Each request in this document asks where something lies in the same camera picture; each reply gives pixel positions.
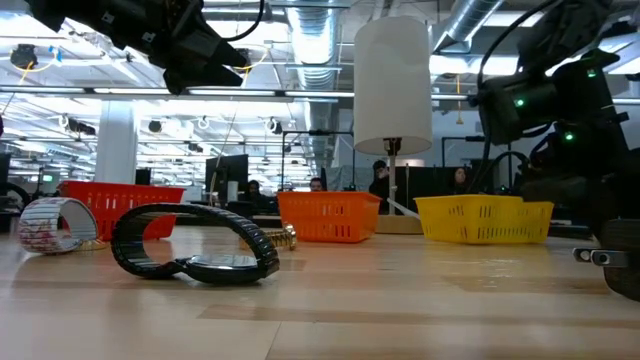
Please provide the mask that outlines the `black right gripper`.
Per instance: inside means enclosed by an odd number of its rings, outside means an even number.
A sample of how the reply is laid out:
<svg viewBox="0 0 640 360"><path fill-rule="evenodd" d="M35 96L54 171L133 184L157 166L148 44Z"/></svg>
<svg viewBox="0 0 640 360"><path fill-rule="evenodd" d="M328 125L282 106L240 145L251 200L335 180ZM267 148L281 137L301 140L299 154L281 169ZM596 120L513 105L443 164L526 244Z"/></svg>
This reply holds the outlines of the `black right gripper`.
<svg viewBox="0 0 640 360"><path fill-rule="evenodd" d="M556 87L544 74L488 79L480 86L477 103L484 134L493 145L519 140L558 119Z"/></svg>

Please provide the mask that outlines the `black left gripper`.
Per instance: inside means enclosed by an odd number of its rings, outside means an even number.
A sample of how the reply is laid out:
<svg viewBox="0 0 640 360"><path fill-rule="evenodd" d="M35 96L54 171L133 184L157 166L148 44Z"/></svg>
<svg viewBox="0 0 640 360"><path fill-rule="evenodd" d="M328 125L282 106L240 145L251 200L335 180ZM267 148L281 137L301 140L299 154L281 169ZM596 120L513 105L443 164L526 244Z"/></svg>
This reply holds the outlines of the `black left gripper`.
<svg viewBox="0 0 640 360"><path fill-rule="evenodd" d="M97 0L94 29L164 68L170 94L239 86L241 77L228 66L245 67L247 59L206 24L202 8L203 0Z"/></svg>

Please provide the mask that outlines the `black link band watch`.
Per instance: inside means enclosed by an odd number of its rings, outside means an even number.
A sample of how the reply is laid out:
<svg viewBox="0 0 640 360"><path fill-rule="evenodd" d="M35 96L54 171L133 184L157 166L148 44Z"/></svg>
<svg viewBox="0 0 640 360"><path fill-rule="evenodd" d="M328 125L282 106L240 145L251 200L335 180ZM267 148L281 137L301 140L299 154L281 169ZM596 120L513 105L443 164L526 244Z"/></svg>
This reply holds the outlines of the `black link band watch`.
<svg viewBox="0 0 640 360"><path fill-rule="evenodd" d="M253 255L193 255L156 262L144 249L144 232L153 221L169 215L188 215L221 224L237 234ZM153 280L183 273L208 284L246 284L264 279L280 267L276 246L265 231L233 212L203 205L152 203L130 209L116 222L111 251L122 269Z"/></svg>

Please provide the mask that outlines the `black computer monitor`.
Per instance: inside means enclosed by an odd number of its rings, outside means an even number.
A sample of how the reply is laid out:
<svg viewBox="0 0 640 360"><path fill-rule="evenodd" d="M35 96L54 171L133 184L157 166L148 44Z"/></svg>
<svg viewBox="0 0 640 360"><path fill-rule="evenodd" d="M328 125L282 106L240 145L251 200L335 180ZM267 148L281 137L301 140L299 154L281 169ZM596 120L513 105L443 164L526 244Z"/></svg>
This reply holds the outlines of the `black computer monitor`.
<svg viewBox="0 0 640 360"><path fill-rule="evenodd" d="M225 204L228 200L228 184L237 182L238 192L246 192L249 177L249 156L246 154L221 156L206 160L205 191L216 193L218 201Z"/></svg>

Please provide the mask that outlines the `yellow plastic basket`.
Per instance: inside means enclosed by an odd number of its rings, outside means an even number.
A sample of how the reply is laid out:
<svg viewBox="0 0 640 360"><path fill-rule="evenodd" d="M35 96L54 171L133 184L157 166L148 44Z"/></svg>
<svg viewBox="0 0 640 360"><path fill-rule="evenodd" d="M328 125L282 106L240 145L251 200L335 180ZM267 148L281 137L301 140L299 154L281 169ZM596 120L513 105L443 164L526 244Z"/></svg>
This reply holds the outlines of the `yellow plastic basket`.
<svg viewBox="0 0 640 360"><path fill-rule="evenodd" d="M415 200L425 237L468 245L543 243L554 204L498 195L449 195Z"/></svg>

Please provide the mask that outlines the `white shade table lamp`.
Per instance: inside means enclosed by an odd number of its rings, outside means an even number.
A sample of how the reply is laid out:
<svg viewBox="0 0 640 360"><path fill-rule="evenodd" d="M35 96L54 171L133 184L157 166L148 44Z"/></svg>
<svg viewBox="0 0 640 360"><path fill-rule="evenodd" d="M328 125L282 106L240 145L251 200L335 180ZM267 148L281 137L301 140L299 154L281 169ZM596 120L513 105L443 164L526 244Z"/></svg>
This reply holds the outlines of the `white shade table lamp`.
<svg viewBox="0 0 640 360"><path fill-rule="evenodd" d="M396 157L432 147L432 99L427 26L414 18L384 17L355 37L354 149L389 159L389 213L378 217L378 234L420 234L419 217L398 215Z"/></svg>

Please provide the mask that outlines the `red plastic basket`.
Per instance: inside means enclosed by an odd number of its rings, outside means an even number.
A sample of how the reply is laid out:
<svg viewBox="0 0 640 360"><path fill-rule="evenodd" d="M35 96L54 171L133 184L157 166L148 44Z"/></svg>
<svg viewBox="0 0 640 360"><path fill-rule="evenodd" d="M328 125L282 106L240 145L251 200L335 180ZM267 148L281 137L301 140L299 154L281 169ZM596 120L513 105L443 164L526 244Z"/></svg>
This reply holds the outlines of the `red plastic basket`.
<svg viewBox="0 0 640 360"><path fill-rule="evenodd" d="M151 203L180 203L183 188L65 180L63 197L83 202L97 221L102 241L109 242L117 220L128 210Z"/></svg>

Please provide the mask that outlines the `gold metal watch band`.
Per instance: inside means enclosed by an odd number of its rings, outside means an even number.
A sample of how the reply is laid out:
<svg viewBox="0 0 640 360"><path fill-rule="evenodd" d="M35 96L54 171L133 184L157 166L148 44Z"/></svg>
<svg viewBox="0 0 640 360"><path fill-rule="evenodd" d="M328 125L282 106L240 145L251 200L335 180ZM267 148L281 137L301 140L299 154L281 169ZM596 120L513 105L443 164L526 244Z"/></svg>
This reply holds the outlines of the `gold metal watch band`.
<svg viewBox="0 0 640 360"><path fill-rule="evenodd" d="M242 248L254 252L267 252L272 249L294 250L297 246L297 234L293 225L285 224L280 229L266 229L251 225L238 232Z"/></svg>

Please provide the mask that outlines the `orange plastic basket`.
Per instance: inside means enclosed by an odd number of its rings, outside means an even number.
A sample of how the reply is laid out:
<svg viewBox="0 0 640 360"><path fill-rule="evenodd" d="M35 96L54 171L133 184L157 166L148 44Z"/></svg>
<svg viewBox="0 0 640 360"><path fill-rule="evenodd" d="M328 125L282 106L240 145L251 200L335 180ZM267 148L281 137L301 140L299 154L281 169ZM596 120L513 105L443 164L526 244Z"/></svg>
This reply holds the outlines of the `orange plastic basket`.
<svg viewBox="0 0 640 360"><path fill-rule="evenodd" d="M303 242L359 243L378 223L381 199L368 192L280 192L281 222Z"/></svg>

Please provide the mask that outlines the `grey power plug adapter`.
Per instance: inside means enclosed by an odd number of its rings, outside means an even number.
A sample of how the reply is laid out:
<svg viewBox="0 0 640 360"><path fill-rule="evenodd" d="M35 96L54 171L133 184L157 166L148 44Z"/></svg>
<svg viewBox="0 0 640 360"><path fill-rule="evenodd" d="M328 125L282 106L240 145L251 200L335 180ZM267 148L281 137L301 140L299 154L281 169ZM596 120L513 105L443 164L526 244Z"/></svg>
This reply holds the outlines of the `grey power plug adapter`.
<svg viewBox="0 0 640 360"><path fill-rule="evenodd" d="M574 259L601 267L612 291L640 302L640 219L606 222L599 243L599 248L574 248Z"/></svg>

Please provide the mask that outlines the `black ceiling spotlight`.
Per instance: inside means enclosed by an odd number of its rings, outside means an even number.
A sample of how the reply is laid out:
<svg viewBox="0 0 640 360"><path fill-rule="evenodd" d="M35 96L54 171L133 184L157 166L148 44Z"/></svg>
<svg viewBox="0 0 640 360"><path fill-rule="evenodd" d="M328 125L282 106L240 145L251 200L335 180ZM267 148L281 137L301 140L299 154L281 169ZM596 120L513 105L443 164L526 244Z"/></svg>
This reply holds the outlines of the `black ceiling spotlight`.
<svg viewBox="0 0 640 360"><path fill-rule="evenodd" d="M18 44L10 54L11 64L24 70L34 68L38 64L35 48L33 44Z"/></svg>

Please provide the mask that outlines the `white floral watch band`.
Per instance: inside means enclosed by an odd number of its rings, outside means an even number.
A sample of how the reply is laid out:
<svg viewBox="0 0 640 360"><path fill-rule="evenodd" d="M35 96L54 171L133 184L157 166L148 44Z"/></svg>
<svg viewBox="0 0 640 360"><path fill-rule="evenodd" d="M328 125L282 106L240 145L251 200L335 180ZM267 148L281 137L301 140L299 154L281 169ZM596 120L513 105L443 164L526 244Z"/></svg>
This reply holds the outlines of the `white floral watch band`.
<svg viewBox="0 0 640 360"><path fill-rule="evenodd" d="M31 253L62 254L99 239L98 224L89 208L68 197L31 202L18 224L19 242Z"/></svg>

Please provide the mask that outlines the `black metal rig frame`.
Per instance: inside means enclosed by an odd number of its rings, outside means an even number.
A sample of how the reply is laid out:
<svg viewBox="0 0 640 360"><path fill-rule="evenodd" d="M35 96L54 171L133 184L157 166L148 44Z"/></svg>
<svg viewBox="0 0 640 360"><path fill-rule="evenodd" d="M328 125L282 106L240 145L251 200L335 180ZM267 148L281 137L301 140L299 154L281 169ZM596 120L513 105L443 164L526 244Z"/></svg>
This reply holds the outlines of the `black metal rig frame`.
<svg viewBox="0 0 640 360"><path fill-rule="evenodd" d="M285 149L288 146L287 142L286 142L286 137L289 134L295 134L296 137L298 135L309 135L311 137L318 137L318 136L331 136L331 135L349 135L352 137L352 140L355 139L354 137L354 132L353 131L332 131L332 130L322 130L322 129L315 129L315 130L307 130L307 131L302 131L302 130L284 130L281 134L281 173L280 173L280 188L281 190L285 189L284 186L284 175L285 175ZM356 150L354 147L352 147L352 179L351 179L351 183L348 187L349 191L356 191L357 186L356 186L356 165L355 165L355 161L356 161Z"/></svg>
<svg viewBox="0 0 640 360"><path fill-rule="evenodd" d="M446 170L446 159L447 159L447 145L448 141L464 141L467 143L484 143L485 137L483 135L472 135L472 136L445 136L441 138L441 168ZM471 182L476 180L476 177L480 174L483 168L483 163L480 162L478 166L471 167ZM459 185L455 185L455 173L456 170L445 180L445 194L446 195L455 195L456 191L459 188Z"/></svg>

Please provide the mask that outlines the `silver ribbed ceiling duct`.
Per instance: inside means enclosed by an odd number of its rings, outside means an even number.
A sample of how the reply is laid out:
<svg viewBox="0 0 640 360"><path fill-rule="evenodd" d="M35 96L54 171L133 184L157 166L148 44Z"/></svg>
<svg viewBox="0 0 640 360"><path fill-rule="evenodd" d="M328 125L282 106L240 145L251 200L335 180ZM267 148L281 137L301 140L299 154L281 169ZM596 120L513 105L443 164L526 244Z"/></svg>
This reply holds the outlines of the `silver ribbed ceiling duct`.
<svg viewBox="0 0 640 360"><path fill-rule="evenodd" d="M291 46L297 63L300 86L306 90L334 87L338 11L328 8L288 8Z"/></svg>

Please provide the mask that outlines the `silver slanted ceiling duct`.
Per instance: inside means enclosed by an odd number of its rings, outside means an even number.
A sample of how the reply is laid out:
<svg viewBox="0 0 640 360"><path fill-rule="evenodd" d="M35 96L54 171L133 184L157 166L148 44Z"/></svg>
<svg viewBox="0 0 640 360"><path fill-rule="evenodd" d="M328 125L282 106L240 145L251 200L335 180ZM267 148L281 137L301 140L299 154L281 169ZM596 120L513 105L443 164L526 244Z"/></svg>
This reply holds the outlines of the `silver slanted ceiling duct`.
<svg viewBox="0 0 640 360"><path fill-rule="evenodd" d="M456 0L450 16L433 28L433 52L468 54L472 39L504 0Z"/></svg>

